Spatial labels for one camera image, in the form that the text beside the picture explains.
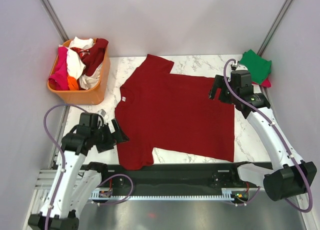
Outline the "dark red t-shirt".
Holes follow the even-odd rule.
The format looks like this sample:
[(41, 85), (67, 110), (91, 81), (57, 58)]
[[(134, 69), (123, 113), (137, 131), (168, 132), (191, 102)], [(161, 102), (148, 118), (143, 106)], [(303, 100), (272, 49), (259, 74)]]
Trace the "dark red t-shirt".
[(152, 165), (154, 148), (234, 160), (234, 107), (208, 97), (213, 78), (173, 74), (173, 66), (147, 55), (120, 87), (115, 118), (129, 140), (117, 152), (125, 169)]

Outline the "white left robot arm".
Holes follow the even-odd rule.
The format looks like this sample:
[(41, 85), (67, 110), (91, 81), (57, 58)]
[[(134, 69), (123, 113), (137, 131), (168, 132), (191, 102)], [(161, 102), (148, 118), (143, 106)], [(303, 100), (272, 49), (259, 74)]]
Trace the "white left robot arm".
[(106, 164), (90, 162), (80, 183), (76, 184), (78, 173), (93, 147), (104, 152), (129, 141), (117, 120), (111, 122), (112, 128), (101, 115), (83, 112), (79, 123), (62, 138), (61, 144), (57, 145), (58, 168), (49, 194), (39, 213), (29, 216), (31, 229), (78, 229), (79, 217), (89, 199), (97, 205), (111, 204), (111, 192), (92, 197), (96, 188), (106, 186), (112, 180)]

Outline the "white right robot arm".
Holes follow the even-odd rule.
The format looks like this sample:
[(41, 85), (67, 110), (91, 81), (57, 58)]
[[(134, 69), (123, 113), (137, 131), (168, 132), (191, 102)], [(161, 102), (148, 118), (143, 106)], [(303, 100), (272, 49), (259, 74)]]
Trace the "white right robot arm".
[(253, 163), (242, 163), (229, 174), (233, 186), (250, 182), (265, 189), (273, 201), (307, 194), (312, 203), (311, 184), (317, 173), (313, 162), (306, 162), (292, 147), (275, 120), (271, 105), (264, 94), (255, 93), (250, 72), (235, 59), (229, 59), (225, 67), (228, 74), (216, 75), (209, 98), (234, 105), (258, 134), (265, 147), (272, 168)]

